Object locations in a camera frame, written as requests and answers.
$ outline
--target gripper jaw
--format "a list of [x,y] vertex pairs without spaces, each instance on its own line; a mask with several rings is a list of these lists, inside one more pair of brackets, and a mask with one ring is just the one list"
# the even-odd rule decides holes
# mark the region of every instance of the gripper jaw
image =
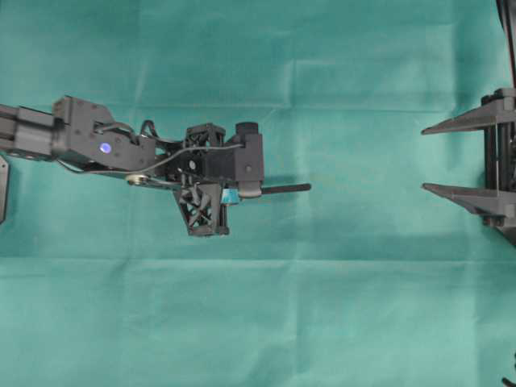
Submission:
[[516,247],[516,193],[424,183],[423,189],[482,217],[486,226],[500,231]]
[[423,189],[446,198],[469,213],[489,217],[516,218],[516,193],[424,183]]
[[447,119],[421,132],[422,135],[434,135],[455,131],[480,131],[500,123],[516,121],[514,99],[516,89],[499,89],[493,95],[482,98],[482,106],[470,110],[459,117]]
[[485,187],[424,183],[422,187],[482,217],[516,246],[516,89],[499,89],[482,106],[422,131],[423,135],[483,131]]

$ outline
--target blue led light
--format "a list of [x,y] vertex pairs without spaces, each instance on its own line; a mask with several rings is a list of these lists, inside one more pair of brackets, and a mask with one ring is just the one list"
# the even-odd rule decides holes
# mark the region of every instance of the blue led light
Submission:
[[111,145],[109,145],[109,143],[100,144],[100,152],[111,153]]

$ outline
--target green fabric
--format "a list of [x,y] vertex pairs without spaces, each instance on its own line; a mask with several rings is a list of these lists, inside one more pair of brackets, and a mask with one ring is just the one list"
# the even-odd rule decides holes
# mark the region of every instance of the green fabric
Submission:
[[479,133],[420,136],[510,84],[494,1],[0,0],[0,103],[64,94],[163,136],[257,121],[269,184],[188,237],[170,193],[12,160],[5,386],[494,386],[516,256],[424,181],[476,186]]

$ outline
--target robotic arm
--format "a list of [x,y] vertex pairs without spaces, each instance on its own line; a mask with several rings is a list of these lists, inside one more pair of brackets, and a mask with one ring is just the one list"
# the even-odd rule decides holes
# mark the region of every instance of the robotic arm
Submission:
[[[183,140],[163,139],[154,123],[139,134],[102,105],[63,97],[44,113],[0,105],[0,151],[55,161],[72,173],[125,179],[173,191],[189,235],[227,235],[227,207],[262,194],[306,191],[309,184],[262,187],[264,155],[257,123],[239,123],[228,141],[211,123],[190,127]],[[6,216],[9,165],[0,157],[0,223]]]

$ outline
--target metal bracket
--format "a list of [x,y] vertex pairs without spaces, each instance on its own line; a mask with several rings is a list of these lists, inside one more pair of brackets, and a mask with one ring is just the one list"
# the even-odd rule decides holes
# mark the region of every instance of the metal bracket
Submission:
[[7,191],[9,188],[9,165],[0,156],[0,223],[6,220],[7,215]]
[[220,184],[196,184],[173,192],[189,235],[227,235],[227,207]]

